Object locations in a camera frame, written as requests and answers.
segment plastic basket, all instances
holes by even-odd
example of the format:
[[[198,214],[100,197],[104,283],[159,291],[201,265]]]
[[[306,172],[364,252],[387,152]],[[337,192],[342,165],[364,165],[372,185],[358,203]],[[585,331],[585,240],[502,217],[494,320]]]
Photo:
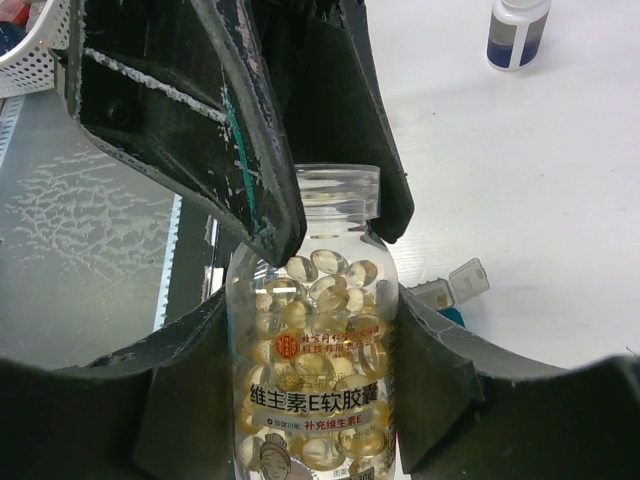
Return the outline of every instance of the plastic basket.
[[[53,87],[49,48],[69,46],[69,0],[48,0],[27,36],[0,57],[0,98]]]

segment white pill bottle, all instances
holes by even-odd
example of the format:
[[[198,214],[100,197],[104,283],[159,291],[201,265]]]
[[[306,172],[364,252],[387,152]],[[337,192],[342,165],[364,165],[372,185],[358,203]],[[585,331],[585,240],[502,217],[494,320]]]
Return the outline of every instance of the white pill bottle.
[[[398,276],[369,234],[380,170],[299,165],[307,219],[282,268],[241,245],[227,275],[243,480],[392,480]]]
[[[507,71],[529,65],[538,55],[551,0],[496,0],[493,4],[487,58]]]

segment illustration of woman's face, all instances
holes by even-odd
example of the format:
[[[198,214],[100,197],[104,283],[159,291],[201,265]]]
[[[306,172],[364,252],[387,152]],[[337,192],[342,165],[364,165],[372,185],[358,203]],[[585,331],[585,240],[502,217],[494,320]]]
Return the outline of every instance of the illustration of woman's face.
[[[291,471],[291,468],[278,454],[263,457],[260,464],[265,480],[285,480]]]

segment white bottle cap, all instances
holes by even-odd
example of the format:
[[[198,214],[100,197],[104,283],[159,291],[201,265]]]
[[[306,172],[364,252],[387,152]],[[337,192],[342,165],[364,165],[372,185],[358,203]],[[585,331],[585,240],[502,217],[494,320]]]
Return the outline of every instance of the white bottle cap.
[[[512,8],[533,8],[544,2],[544,0],[502,0],[502,3]]]

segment white table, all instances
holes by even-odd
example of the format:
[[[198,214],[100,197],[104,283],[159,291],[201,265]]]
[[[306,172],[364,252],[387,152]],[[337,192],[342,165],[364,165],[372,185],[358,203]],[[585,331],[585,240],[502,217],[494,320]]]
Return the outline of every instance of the white table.
[[[640,353],[640,3],[557,1],[518,73],[486,61],[491,0],[367,5],[417,208],[401,281],[479,257],[471,331],[562,367]]]

